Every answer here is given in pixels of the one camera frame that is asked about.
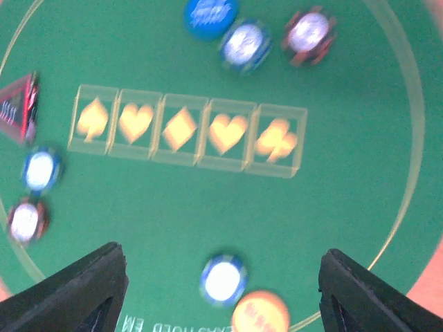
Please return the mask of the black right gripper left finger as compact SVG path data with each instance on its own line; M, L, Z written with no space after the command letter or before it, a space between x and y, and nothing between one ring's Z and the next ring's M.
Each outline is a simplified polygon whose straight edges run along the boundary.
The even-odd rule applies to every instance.
M114 331L129 284L109 242L1 303L2 331Z

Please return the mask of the blue 50 chip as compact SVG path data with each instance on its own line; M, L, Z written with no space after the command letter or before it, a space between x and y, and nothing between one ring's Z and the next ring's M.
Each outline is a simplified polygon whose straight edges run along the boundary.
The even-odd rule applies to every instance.
M238 19L219 45L219 57L225 68L248 75L267 58L272 47L268 26L257 19Z
M204 266L199 280L202 297L211 305L234 306L243 296L248 273L237 255L213 255Z
M56 185L62 170L62 156L52 147L38 146L25 157L21 180L31 195L41 196Z

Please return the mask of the orange big blind button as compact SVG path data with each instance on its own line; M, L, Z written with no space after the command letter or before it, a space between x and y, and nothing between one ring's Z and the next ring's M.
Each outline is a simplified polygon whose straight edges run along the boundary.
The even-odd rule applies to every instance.
M253 291L238 302L231 326L236 332L287 332L290 326L289 309L275 293Z

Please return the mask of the blue small blind button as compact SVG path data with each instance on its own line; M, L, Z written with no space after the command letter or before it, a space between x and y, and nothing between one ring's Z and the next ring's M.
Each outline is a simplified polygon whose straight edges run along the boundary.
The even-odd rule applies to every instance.
M238 12L239 1L236 0L190 0L183 10L183 19L192 35L213 40L230 28Z

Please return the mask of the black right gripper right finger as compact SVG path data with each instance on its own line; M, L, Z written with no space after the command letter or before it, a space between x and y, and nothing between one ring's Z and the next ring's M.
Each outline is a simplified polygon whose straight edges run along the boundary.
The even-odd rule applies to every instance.
M442 318L414 303L346 254L328 250L318 274L325 331L441 331Z

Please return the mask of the brown 100 chip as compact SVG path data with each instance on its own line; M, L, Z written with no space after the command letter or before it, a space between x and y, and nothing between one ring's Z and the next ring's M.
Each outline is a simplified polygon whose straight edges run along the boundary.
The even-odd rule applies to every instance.
M336 39L336 18L322 6L299 10L287 22L282 50L293 66L315 65L325 58Z
M11 207L7 232L15 242L28 245L44 235L49 223L50 214L45 202L27 196Z

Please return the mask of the triangular all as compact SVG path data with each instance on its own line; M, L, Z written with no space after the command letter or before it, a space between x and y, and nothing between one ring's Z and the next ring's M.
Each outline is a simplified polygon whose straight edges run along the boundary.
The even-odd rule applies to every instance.
M39 77L31 72L1 89L1 132L22 145L36 136Z

